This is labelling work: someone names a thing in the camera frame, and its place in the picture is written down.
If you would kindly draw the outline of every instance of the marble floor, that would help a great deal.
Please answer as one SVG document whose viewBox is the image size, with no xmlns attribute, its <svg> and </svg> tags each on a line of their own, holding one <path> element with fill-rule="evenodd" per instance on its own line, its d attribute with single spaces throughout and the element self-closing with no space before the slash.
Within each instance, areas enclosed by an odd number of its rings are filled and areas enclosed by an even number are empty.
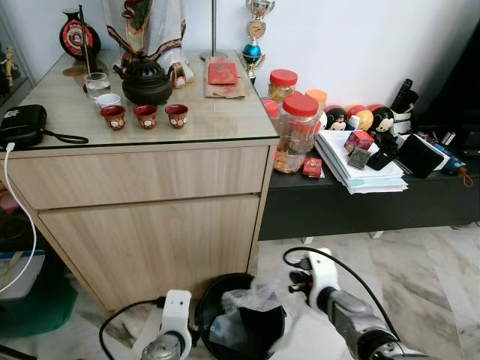
<svg viewBox="0 0 480 360">
<path fill-rule="evenodd" d="M 260 243 L 258 277 L 273 284 L 295 320 L 271 359 L 351 359 L 326 316 L 305 306 L 302 294 L 287 295 L 290 269 L 282 254 L 299 245 L 299 239 Z M 407 346 L 442 360 L 480 359 L 480 227 L 403 229 L 379 239 L 366 233 L 323 236 L 311 246 L 330 248 L 367 281 Z M 345 271 L 339 270 L 339 278 L 346 291 L 368 299 Z M 34 337 L 0 339 L 0 344 L 40 360 L 106 359 L 98 343 L 104 315 L 75 286 L 79 297 L 67 324 Z M 148 307 L 138 308 L 108 329 L 106 342 L 116 359 L 138 360 L 130 348 L 148 314 Z M 213 358 L 200 344 L 189 359 Z"/>
</svg>

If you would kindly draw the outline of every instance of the cabinet door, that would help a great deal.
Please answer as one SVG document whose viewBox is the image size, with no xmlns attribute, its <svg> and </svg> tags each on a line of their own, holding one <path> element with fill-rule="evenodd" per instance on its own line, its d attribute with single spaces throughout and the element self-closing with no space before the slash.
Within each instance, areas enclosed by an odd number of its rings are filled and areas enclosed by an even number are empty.
<svg viewBox="0 0 480 360">
<path fill-rule="evenodd" d="M 169 289 L 199 298 L 246 272 L 258 196 L 42 211 L 41 220 L 109 310 Z"/>
</svg>

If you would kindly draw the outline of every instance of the trophy cup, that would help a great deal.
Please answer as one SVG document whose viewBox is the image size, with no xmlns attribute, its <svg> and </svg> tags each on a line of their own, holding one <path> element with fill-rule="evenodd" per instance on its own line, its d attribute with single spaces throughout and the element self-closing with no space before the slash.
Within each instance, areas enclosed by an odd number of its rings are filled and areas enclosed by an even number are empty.
<svg viewBox="0 0 480 360">
<path fill-rule="evenodd" d="M 266 60 L 265 54 L 258 45 L 260 39 L 266 30 L 266 24 L 263 17 L 270 13 L 275 7 L 275 0 L 246 0 L 248 11 L 253 15 L 253 19 L 247 24 L 248 44 L 243 49 L 241 62 L 247 71 L 248 78 L 255 83 L 255 71 L 260 69 Z"/>
</svg>

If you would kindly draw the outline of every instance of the drinking glass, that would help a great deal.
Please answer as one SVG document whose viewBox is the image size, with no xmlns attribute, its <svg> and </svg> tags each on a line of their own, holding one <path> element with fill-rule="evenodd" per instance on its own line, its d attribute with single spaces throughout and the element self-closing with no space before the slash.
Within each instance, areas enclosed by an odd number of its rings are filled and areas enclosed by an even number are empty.
<svg viewBox="0 0 480 360">
<path fill-rule="evenodd" d="M 85 86 L 88 96 L 95 100 L 110 92 L 110 81 L 105 73 L 88 73 L 85 75 Z"/>
</svg>

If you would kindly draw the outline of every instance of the plastic jar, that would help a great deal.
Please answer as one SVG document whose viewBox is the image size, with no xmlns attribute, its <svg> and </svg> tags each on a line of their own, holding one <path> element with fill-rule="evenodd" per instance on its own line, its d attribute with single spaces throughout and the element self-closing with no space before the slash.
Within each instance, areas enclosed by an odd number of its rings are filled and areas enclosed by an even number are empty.
<svg viewBox="0 0 480 360">
<path fill-rule="evenodd" d="M 318 102 L 303 94 L 294 94 L 283 101 L 285 113 L 280 117 L 280 142 L 274 168 L 281 173 L 298 171 L 305 155 L 312 149 L 311 138 L 319 116 Z"/>
<path fill-rule="evenodd" d="M 278 105 L 278 102 L 266 97 L 262 99 L 262 104 L 263 107 L 265 107 L 273 127 L 278 132 L 278 128 L 280 127 L 280 106 Z"/>
<path fill-rule="evenodd" d="M 315 99 L 318 102 L 318 116 L 319 121 L 316 123 L 315 131 L 313 132 L 313 137 L 311 138 L 311 145 L 312 147 L 315 144 L 315 136 L 319 133 L 321 129 L 325 129 L 326 124 L 326 115 L 324 114 L 326 103 L 327 103 L 327 93 L 323 90 L 318 90 L 316 88 L 311 88 L 305 92 L 305 95 L 310 96 L 311 98 Z"/>
<path fill-rule="evenodd" d="M 270 73 L 270 83 L 268 84 L 268 96 L 281 103 L 287 96 L 295 91 L 295 85 L 299 76 L 290 70 L 278 69 Z"/>
</svg>

